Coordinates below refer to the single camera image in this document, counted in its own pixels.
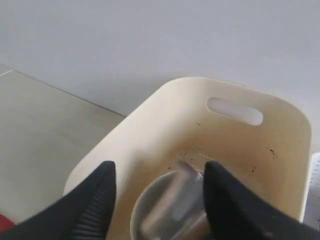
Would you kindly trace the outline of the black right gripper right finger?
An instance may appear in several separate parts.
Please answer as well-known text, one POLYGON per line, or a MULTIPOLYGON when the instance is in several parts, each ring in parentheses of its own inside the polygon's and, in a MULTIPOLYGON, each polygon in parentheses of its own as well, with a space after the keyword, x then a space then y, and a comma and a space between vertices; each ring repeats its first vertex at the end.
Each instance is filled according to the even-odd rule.
POLYGON ((216 240, 318 240, 320 232, 279 211, 217 161, 204 168, 203 200, 216 240))

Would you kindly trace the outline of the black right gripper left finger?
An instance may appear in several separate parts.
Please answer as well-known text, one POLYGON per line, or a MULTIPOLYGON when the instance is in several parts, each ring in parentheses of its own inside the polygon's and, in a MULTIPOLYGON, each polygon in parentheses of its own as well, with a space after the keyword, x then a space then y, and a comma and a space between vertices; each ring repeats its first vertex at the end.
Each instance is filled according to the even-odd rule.
POLYGON ((116 165, 102 162, 77 187, 14 228, 16 240, 104 240, 117 195, 116 165))

